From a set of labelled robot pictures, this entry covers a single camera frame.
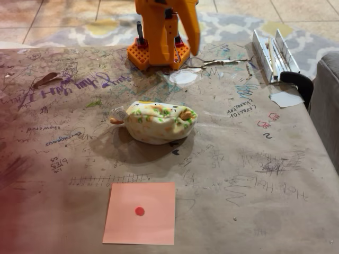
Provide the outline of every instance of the pink sticky note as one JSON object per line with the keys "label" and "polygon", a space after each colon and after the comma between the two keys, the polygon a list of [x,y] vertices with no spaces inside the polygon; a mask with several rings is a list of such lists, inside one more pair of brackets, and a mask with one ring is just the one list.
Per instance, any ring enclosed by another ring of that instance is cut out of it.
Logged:
{"label": "pink sticky note", "polygon": [[112,184],[103,243],[174,244],[174,183]]}

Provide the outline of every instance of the red dot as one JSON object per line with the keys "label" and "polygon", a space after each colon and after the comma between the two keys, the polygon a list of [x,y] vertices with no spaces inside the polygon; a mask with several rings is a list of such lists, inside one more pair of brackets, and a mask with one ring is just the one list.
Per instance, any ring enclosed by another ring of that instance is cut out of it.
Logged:
{"label": "red dot", "polygon": [[145,210],[142,207],[137,207],[136,214],[139,216],[143,216],[145,214]]}

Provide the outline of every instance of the brown paper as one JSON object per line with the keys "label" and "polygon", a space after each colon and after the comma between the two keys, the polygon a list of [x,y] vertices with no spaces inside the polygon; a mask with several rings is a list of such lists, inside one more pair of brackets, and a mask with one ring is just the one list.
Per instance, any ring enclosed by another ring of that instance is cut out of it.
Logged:
{"label": "brown paper", "polygon": [[[270,101],[256,59],[168,73],[137,70],[122,47],[3,52],[4,253],[337,253],[338,176],[305,107]],[[214,43],[194,59],[252,55]],[[31,89],[49,72],[63,81]],[[136,100],[187,105],[198,122],[140,143],[109,120]],[[175,182],[175,245],[102,244],[111,184],[151,182]]]}

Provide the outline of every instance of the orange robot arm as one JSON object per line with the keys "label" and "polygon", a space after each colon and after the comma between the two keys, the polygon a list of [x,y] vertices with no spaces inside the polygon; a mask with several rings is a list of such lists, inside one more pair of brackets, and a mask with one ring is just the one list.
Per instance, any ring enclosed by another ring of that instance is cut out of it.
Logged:
{"label": "orange robot arm", "polygon": [[144,34],[128,47],[129,59],[141,70],[149,65],[170,65],[179,69],[189,58],[189,48],[178,34],[178,16],[189,38],[191,52],[199,50],[200,30],[195,11],[197,0],[135,0]]}

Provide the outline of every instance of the tile floor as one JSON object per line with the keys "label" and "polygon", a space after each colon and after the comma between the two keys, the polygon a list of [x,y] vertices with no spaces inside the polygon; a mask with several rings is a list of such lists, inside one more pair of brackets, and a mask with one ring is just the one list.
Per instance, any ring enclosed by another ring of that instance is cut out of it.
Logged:
{"label": "tile floor", "polygon": [[[339,42],[339,0],[199,0],[197,10],[260,17]],[[59,29],[134,12],[134,0],[0,0],[0,41],[29,44]]]}

